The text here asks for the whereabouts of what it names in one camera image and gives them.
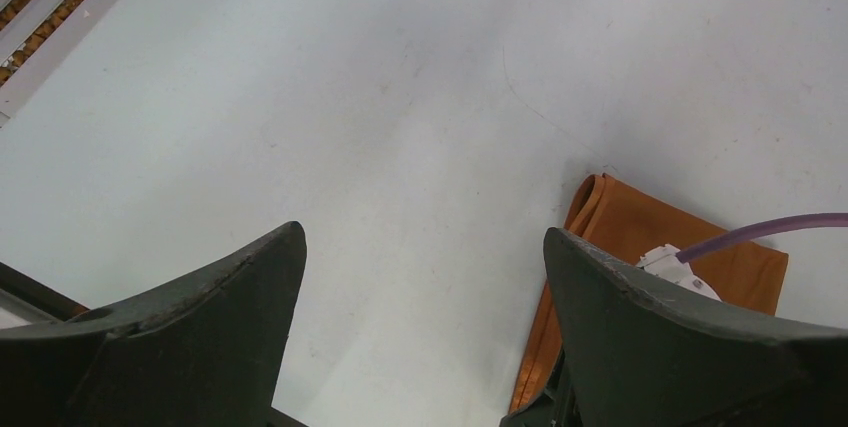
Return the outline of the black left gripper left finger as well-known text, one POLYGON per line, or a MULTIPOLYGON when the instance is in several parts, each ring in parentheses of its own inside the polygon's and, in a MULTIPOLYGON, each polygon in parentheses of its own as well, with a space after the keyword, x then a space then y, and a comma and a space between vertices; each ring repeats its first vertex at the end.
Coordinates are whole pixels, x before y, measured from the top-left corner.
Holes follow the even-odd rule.
POLYGON ((291 426, 272 400, 307 259, 288 222, 67 321, 1 292, 5 426, 291 426))

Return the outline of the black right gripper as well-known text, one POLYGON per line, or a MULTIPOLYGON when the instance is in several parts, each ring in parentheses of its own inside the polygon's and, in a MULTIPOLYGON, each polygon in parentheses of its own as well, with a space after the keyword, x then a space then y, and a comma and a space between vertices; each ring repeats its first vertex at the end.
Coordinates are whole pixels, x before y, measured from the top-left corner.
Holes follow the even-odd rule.
POLYGON ((563 351, 544 388, 527 405, 500 421, 501 427, 578 427, 583 422, 563 351))

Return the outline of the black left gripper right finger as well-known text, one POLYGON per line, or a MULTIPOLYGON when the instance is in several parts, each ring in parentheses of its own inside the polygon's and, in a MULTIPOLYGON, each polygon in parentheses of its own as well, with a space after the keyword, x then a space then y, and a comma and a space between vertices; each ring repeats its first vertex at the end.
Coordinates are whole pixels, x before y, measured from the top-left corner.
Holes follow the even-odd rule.
POLYGON ((587 426, 843 426, 847 333, 716 301, 557 228, 543 243, 587 426))

